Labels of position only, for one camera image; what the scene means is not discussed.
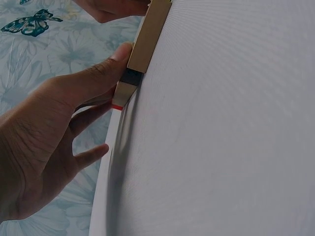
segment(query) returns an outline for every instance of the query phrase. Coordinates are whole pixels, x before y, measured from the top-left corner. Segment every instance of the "bedsheet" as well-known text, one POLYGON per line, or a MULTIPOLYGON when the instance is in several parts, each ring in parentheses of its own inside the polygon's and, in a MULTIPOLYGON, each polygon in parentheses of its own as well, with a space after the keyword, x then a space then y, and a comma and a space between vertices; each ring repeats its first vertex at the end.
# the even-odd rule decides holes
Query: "bedsheet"
MULTIPOLYGON (((0 114, 46 79, 101 62, 122 42, 133 41, 140 21, 140 17, 128 17, 99 24, 69 0, 2 0, 0 114), (14 22, 21 17, 28 17, 24 26, 14 22), (31 20, 40 21, 41 27, 26 27, 31 20), (24 28, 15 32, 18 27, 24 28)), ((75 139, 74 153, 104 143, 110 116, 110 112, 104 115, 75 139)), ((98 169, 99 162, 80 172, 35 215, 3 222, 0 236, 87 236, 98 169)))

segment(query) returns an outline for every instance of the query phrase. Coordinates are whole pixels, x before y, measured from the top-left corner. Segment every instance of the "knuckle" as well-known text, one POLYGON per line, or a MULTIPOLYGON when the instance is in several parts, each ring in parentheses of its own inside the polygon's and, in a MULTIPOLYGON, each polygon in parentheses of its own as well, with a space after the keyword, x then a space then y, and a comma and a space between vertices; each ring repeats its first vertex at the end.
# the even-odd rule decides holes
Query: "knuckle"
POLYGON ((108 59, 103 63, 93 65, 90 68, 86 69, 86 71, 89 74, 91 74, 91 76, 95 79, 99 79, 104 76, 109 76, 111 75, 113 70, 114 70, 114 65, 111 59, 108 59))
POLYGON ((108 22, 107 18, 103 15, 95 16, 94 19, 101 24, 108 22))

